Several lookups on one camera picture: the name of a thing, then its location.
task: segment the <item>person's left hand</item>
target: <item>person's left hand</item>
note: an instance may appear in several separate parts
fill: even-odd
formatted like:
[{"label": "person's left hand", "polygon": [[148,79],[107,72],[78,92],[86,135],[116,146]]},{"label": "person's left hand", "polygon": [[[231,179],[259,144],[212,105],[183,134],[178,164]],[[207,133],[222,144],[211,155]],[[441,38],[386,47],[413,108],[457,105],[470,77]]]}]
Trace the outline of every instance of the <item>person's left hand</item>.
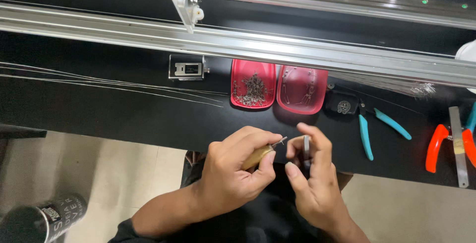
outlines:
[{"label": "person's left hand", "polygon": [[246,126],[222,142],[208,146],[202,178],[194,183],[197,206],[203,207],[204,219],[241,207],[274,180],[275,151],[266,154],[253,173],[241,170],[241,165],[255,149],[277,143],[281,138],[281,135]]}]

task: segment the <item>black sleeve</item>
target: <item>black sleeve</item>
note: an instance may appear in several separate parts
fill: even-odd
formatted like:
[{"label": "black sleeve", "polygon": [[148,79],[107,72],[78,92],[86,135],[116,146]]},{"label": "black sleeve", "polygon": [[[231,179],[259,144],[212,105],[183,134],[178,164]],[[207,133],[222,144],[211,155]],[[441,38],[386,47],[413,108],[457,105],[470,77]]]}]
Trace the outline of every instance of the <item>black sleeve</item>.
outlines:
[{"label": "black sleeve", "polygon": [[131,219],[127,219],[118,225],[118,232],[116,236],[109,240],[108,243],[157,243],[163,242],[162,240],[153,240],[150,238],[140,237],[134,231],[132,227]]}]

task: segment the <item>forearm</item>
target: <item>forearm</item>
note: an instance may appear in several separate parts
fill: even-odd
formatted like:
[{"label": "forearm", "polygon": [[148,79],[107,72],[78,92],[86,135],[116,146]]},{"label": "forearm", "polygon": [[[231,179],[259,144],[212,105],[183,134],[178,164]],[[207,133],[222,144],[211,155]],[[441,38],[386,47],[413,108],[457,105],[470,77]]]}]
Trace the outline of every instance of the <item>forearm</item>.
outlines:
[{"label": "forearm", "polygon": [[328,233],[337,243],[370,243],[362,229],[350,218]]},{"label": "forearm", "polygon": [[192,184],[151,199],[132,217],[134,230],[141,236],[159,237],[205,220],[196,197]]}]

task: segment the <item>brass tool handle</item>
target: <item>brass tool handle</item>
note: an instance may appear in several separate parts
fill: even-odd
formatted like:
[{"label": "brass tool handle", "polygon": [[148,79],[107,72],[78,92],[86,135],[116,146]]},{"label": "brass tool handle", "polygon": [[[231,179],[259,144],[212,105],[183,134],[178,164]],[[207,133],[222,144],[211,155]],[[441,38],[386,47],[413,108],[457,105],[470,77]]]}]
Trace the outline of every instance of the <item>brass tool handle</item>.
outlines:
[{"label": "brass tool handle", "polygon": [[241,165],[241,169],[246,171],[247,169],[258,165],[261,159],[273,150],[274,149],[270,144],[267,144],[254,150],[253,153],[251,153],[251,155],[249,155],[249,157],[245,160],[245,162],[243,162],[243,165]]}]

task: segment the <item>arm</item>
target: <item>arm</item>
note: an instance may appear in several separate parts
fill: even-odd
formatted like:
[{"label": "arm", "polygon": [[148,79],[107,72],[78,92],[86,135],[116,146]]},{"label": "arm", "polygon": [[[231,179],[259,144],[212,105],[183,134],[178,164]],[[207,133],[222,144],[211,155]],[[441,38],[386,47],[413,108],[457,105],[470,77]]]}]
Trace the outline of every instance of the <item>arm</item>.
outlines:
[{"label": "arm", "polygon": [[253,200],[275,178],[276,152],[266,154],[253,173],[242,171],[241,165],[255,149],[281,138],[281,135],[247,126],[222,142],[211,143],[202,178],[147,202],[132,217],[134,230],[141,236],[164,236]]},{"label": "arm", "polygon": [[[300,123],[297,129],[310,136],[313,157],[309,180],[296,165],[286,164],[286,174],[296,193],[297,210],[310,224],[325,230],[338,243],[370,243],[350,217],[340,194],[336,167],[332,164],[332,143],[316,127]],[[296,150],[301,150],[303,145],[303,136],[289,140],[286,157],[295,158]]]}]

